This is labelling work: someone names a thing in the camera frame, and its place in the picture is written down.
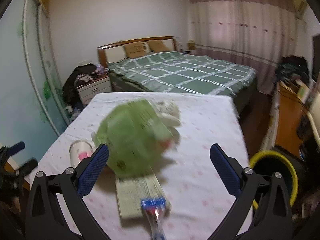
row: drawer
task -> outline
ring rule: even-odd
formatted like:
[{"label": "drawer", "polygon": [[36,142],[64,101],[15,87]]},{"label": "drawer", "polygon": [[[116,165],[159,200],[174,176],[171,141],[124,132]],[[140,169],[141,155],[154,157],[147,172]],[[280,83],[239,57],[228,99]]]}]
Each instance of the drawer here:
[{"label": "drawer", "polygon": [[93,82],[93,83],[91,83],[91,84],[89,84],[89,85],[86,85],[86,86],[84,86],[84,87],[81,87],[81,88],[79,88],[79,89],[77,89],[77,90],[78,90],[78,92],[81,92],[81,91],[83,91],[83,90],[86,90],[86,89],[88,89],[88,88],[91,88],[91,87],[93,87],[93,86],[99,85],[99,84],[104,83],[104,82],[107,82],[107,81],[110,81],[110,78],[109,78],[109,77],[105,77],[105,78],[103,78],[103,79],[100,79],[100,80],[98,80],[98,81],[95,81],[95,82]]},{"label": "drawer", "polygon": [[112,92],[112,91],[111,91],[111,87],[107,87],[107,88],[104,88],[104,89],[102,89],[102,90],[96,91],[96,92],[94,92],[94,93],[92,93],[92,94],[90,94],[90,95],[87,95],[87,96],[81,98],[81,101],[82,101],[82,103],[86,106],[87,104],[90,103],[91,99],[94,98],[94,96],[95,96],[96,94],[99,94],[99,93],[109,93],[109,92]]},{"label": "drawer", "polygon": [[103,90],[105,88],[111,87],[110,80],[106,80],[106,81],[100,82],[98,84],[96,84],[96,83],[97,82],[88,85],[88,87],[87,86],[84,87],[85,88],[84,90],[81,90],[81,91],[78,90],[80,98],[84,98],[84,97],[91,95],[95,92],[98,92],[98,91]]}]

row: pink label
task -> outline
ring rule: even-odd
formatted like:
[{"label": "pink label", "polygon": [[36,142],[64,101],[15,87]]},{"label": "pink label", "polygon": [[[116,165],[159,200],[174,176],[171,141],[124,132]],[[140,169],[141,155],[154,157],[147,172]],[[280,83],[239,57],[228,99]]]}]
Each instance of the pink label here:
[{"label": "pink label", "polygon": [[90,153],[90,152],[80,152],[78,154],[78,158],[79,158],[80,161],[82,161],[82,159],[90,157],[91,154],[92,153]]}]

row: bed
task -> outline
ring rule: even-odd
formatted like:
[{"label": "bed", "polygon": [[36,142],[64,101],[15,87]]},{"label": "bed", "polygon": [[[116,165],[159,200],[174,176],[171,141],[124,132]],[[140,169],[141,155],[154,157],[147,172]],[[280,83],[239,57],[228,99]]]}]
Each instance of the bed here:
[{"label": "bed", "polygon": [[[181,111],[182,126],[177,128],[181,135],[180,145],[176,151],[164,153],[163,159],[153,166],[172,206],[164,219],[167,239],[208,239],[235,200],[210,161],[210,146],[219,143],[229,156],[236,158],[243,167],[248,166],[244,139],[230,97],[152,92],[98,94],[53,143],[28,181],[32,182],[38,171],[47,175],[62,173],[70,166],[69,147],[73,141],[84,139],[93,145],[91,133],[115,106],[141,98],[173,100]],[[61,195],[58,199],[70,229],[79,233]],[[146,219],[120,220],[114,175],[103,172],[83,200],[112,240],[150,239]],[[251,220],[252,211],[240,232],[247,230]]]},{"label": "bed", "polygon": [[[169,52],[151,53],[147,41],[162,40]],[[123,46],[142,41],[148,54],[129,59]],[[99,61],[110,69],[116,92],[174,92],[227,95],[240,113],[257,88],[254,69],[208,56],[176,51],[173,37],[152,37],[120,41],[98,47]]]}]

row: white tablecloth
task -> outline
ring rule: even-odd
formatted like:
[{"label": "white tablecloth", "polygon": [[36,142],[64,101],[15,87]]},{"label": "white tablecloth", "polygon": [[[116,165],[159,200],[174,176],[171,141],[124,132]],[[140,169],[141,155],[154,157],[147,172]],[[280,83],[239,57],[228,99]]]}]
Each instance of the white tablecloth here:
[{"label": "white tablecloth", "polygon": [[[118,104],[129,100],[173,100],[180,108],[182,126],[177,130],[181,143],[177,151],[163,154],[153,167],[172,205],[164,219],[168,240],[207,240],[227,214],[235,197],[230,196],[209,157],[210,146],[219,143],[230,157],[248,166],[243,135],[230,97],[175,93],[101,93],[53,143],[39,162],[37,171],[60,174],[70,166],[69,147],[78,139],[92,145],[91,133]],[[70,229],[79,233],[61,196],[62,211]],[[121,221],[116,200],[114,175],[102,173],[91,193],[83,198],[88,209],[112,240],[149,240],[147,219]],[[240,232],[251,222],[249,212]]]}]

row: clothes pile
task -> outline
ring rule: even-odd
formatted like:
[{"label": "clothes pile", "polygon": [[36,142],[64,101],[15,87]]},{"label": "clothes pile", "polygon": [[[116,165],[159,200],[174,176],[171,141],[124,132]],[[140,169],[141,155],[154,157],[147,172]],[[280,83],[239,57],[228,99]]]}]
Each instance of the clothes pile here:
[{"label": "clothes pile", "polygon": [[304,57],[282,57],[276,69],[276,82],[283,81],[285,84],[300,79],[306,85],[309,84],[309,69]]},{"label": "clothes pile", "polygon": [[106,73],[108,73],[108,69],[105,69],[101,64],[90,63],[76,67],[62,87],[64,102],[67,105],[71,105],[73,110],[75,108],[82,110],[84,106],[81,103],[76,87],[85,85]]}]

